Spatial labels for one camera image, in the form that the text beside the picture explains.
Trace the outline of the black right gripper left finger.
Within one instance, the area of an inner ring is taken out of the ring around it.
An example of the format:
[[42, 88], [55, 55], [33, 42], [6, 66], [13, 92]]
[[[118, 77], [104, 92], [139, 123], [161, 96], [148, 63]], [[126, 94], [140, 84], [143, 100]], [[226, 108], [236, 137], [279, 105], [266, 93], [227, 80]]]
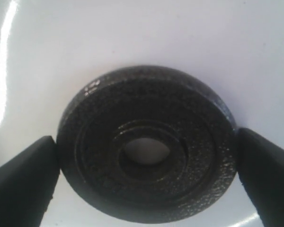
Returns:
[[38, 227], [53, 198], [60, 166], [44, 136], [0, 167], [0, 227]]

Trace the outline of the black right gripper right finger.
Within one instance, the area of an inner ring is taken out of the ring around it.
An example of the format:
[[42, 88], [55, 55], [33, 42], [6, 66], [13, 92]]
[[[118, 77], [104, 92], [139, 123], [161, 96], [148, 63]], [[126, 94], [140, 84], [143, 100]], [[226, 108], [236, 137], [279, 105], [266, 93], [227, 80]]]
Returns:
[[284, 149], [256, 132], [238, 132], [240, 181], [266, 227], [284, 227]]

